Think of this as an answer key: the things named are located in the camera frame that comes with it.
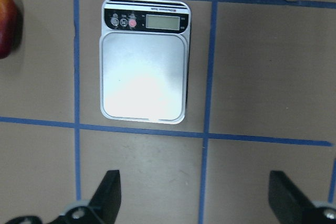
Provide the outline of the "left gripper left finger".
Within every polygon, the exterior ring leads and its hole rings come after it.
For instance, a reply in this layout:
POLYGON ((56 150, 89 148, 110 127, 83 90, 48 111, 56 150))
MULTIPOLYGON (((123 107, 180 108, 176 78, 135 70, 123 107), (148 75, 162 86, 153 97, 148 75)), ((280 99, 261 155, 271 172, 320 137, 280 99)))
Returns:
POLYGON ((87 204, 80 204, 66 210, 51 223, 115 223, 120 206, 120 171, 109 170, 87 204))

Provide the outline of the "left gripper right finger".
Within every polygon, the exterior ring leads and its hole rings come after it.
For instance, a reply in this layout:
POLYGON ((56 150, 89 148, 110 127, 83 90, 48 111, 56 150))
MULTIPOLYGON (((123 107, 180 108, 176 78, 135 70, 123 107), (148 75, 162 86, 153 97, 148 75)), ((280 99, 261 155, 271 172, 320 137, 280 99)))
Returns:
POLYGON ((268 203, 280 223, 335 223, 335 205, 311 201, 283 171, 269 174, 268 203))

